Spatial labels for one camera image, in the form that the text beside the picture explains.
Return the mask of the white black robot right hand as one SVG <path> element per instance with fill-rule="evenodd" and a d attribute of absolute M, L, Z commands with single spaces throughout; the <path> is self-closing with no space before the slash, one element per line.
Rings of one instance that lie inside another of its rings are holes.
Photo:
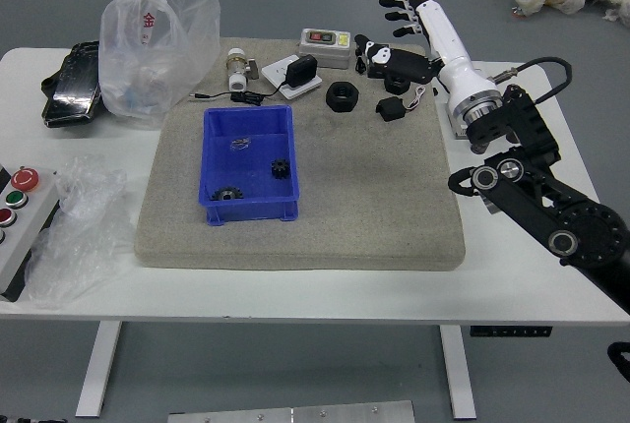
<path fill-rule="evenodd" d="M 361 53 L 379 71 L 411 82 L 427 84 L 437 78 L 449 94 L 448 106 L 456 116 L 478 117 L 500 105 L 496 84 L 473 67 L 459 35 L 441 5 L 435 0 L 379 0 L 391 11 L 389 21 L 405 21 L 395 37 L 421 34 L 429 44 L 430 55 L 422 56 L 388 47 L 359 34 L 355 42 Z"/>

